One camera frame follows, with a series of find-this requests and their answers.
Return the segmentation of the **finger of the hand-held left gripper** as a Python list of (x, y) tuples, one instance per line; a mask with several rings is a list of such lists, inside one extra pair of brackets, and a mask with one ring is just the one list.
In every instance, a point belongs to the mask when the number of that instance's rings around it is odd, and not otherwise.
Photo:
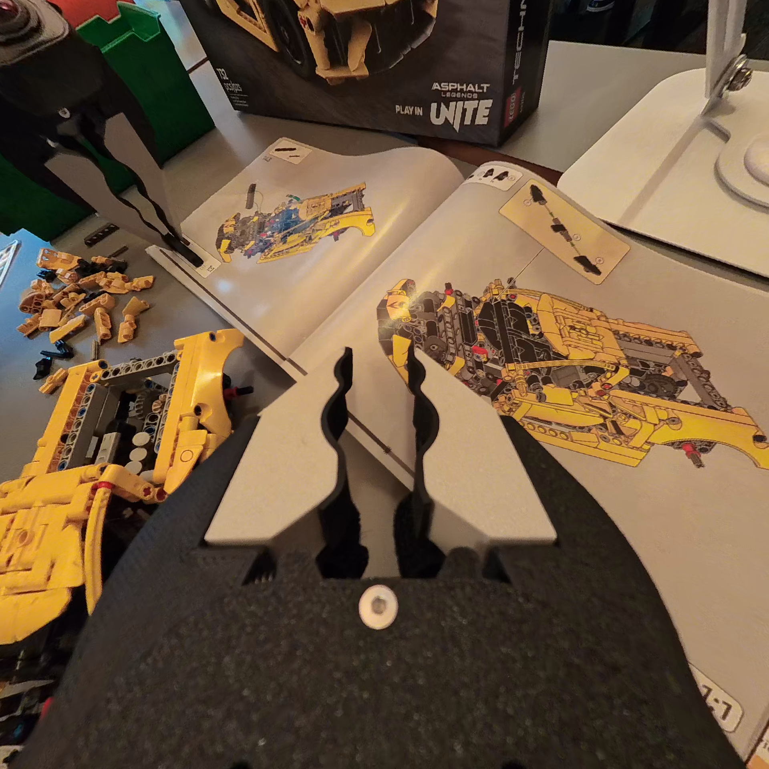
[(163, 171), (125, 114), (106, 121), (104, 146), (113, 159), (134, 173), (137, 188), (153, 205), (160, 227), (147, 222), (138, 209), (114, 195), (101, 207), (101, 217), (160, 248), (186, 248), (171, 209)]
[(184, 245), (171, 216), (165, 179), (153, 161), (149, 165), (140, 162), (139, 168), (146, 171), (146, 174), (139, 177), (137, 186), (141, 187), (141, 194), (155, 209), (161, 222), (160, 228), (147, 222), (138, 208), (114, 194), (99, 165), (87, 159), (84, 154), (70, 149), (58, 149), (44, 166), (111, 224), (160, 248), (180, 249)]

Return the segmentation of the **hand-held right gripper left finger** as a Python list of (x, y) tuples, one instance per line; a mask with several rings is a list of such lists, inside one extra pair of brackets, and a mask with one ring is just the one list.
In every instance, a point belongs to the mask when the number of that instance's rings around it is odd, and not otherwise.
[(353, 351), (340, 348), (258, 416), (205, 534), (209, 545), (293, 551), (326, 578), (361, 578), (368, 549), (350, 493), (340, 437)]

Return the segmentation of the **toy car set box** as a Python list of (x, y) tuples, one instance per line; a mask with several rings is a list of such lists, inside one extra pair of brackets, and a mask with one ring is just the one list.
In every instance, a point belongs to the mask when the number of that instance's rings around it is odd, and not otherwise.
[(181, 2), (234, 109), (498, 147), (538, 106), (553, 2)]

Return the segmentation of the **green storage bin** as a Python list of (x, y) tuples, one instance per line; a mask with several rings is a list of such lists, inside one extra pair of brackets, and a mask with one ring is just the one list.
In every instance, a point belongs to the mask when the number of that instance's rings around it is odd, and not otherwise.
[[(159, 11), (132, 2), (111, 5), (112, 18), (94, 14), (77, 32), (100, 48), (139, 100), (154, 130), (163, 165), (212, 130), (214, 122), (168, 34), (167, 4), (160, 2)], [(5, 159), (1, 179), (3, 235), (24, 229), (50, 241), (93, 212), (43, 189)]]

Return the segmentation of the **yellow brick car model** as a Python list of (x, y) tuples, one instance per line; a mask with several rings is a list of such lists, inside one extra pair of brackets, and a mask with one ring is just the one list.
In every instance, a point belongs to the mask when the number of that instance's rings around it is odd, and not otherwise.
[(162, 503), (232, 433), (224, 368), (235, 329), (175, 341), (171, 351), (80, 364), (61, 384), (33, 459), (2, 483), (1, 642), (47, 628), (82, 591), (89, 613), (104, 582), (103, 537), (118, 501)]

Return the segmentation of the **red storage bin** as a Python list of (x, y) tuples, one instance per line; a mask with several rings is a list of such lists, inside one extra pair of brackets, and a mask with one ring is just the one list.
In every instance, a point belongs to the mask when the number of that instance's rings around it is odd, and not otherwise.
[(73, 28), (86, 23), (95, 16), (109, 22), (119, 16), (117, 1), (49, 1)]

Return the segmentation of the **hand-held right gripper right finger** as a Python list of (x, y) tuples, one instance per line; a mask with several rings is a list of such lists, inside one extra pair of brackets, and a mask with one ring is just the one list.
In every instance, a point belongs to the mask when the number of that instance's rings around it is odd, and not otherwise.
[(433, 578), (447, 555), (550, 545), (556, 531), (502, 419), (427, 353), (411, 346), (415, 472), (394, 540), (403, 578)]

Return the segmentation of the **white document stand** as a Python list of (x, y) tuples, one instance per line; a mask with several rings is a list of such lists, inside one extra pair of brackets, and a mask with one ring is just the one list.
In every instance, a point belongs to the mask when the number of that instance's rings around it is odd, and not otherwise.
[(651, 89), (558, 187), (611, 225), (768, 276), (768, 73), (745, 1), (708, 3), (706, 66)]

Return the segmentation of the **pile of yellow brick pieces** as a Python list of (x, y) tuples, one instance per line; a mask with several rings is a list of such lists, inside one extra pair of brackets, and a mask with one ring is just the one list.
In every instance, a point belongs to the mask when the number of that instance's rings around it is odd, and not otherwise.
[(42, 394), (50, 395), (68, 373), (62, 364), (74, 358), (74, 337), (93, 332), (92, 358), (105, 342), (126, 344), (135, 338), (138, 317), (150, 308), (141, 293), (154, 287), (155, 276), (130, 276), (122, 259), (83, 258), (49, 246), (39, 249), (34, 264), (34, 279), (18, 303), (22, 322), (16, 330), (27, 339), (48, 339), (33, 380)]

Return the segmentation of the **instruction booklet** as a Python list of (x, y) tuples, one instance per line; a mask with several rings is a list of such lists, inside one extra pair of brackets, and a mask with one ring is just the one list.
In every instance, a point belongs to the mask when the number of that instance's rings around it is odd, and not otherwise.
[(519, 421), (611, 514), (748, 759), (767, 723), (767, 293), (628, 240), (530, 171), (280, 139), (149, 248), (293, 379), (354, 352), (349, 431), (406, 483), (406, 356)]

